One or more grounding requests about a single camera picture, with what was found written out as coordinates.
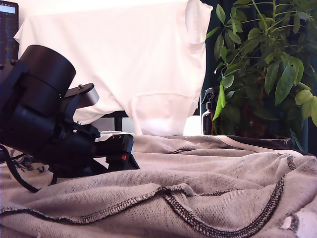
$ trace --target spray bottle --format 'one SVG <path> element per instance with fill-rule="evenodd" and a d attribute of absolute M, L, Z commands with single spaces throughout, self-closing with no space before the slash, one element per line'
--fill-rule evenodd
<path fill-rule="evenodd" d="M 202 104 L 207 104 L 207 111 L 203 114 L 203 135 L 215 135 L 212 121 L 214 116 L 214 109 L 212 108 L 214 97 L 214 89 L 207 89 L 202 102 Z"/>

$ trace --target stitched seam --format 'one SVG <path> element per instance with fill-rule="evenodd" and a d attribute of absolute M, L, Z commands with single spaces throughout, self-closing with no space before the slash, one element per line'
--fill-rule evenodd
<path fill-rule="evenodd" d="M 200 220 L 193 211 L 184 208 L 173 195 L 164 194 L 164 198 L 171 206 L 173 211 L 178 214 L 194 230 L 213 238 L 248 238 L 257 233 L 269 221 L 277 208 L 284 189 L 284 178 L 281 178 L 276 184 L 268 203 L 261 214 L 255 218 L 248 226 L 237 231 L 223 231 L 216 229 L 204 221 Z"/>
<path fill-rule="evenodd" d="M 228 193 L 228 192 L 233 192 L 233 191 L 237 191 L 237 190 L 240 190 L 239 188 L 238 189 L 228 189 L 228 190 L 224 190 L 224 191 L 216 191 L 216 192 L 211 192 L 211 193 L 203 193 L 203 194 L 199 194 L 199 196 L 202 196 L 202 197 L 216 197 L 216 196 L 221 196 L 225 193 Z"/>
<path fill-rule="evenodd" d="M 296 169 L 296 165 L 294 164 L 293 158 L 294 158 L 294 156 L 288 156 L 286 158 L 287 165 L 291 170 Z"/>
<path fill-rule="evenodd" d="M 68 216 L 51 217 L 39 211 L 32 210 L 30 208 L 13 208 L 13 207 L 1 208 L 0 214 L 2 216 L 7 216 L 12 214 L 26 213 L 26 214 L 29 214 L 44 220 L 50 220 L 55 222 L 67 222 L 67 223 L 72 223 L 74 225 L 86 225 L 86 224 L 91 224 L 91 223 L 106 219 L 120 212 L 123 212 L 134 205 L 137 205 L 141 202 L 145 202 L 153 198 L 155 195 L 158 195 L 159 193 L 172 192 L 172 191 L 181 191 L 183 193 L 186 193 L 184 189 L 182 188 L 182 186 L 180 185 L 174 186 L 174 187 L 164 186 L 164 187 L 158 188 L 157 190 L 153 192 L 127 199 L 123 202 L 120 202 L 111 207 L 108 207 L 102 211 L 95 212 L 89 215 L 83 215 L 80 217 L 68 217 Z"/>

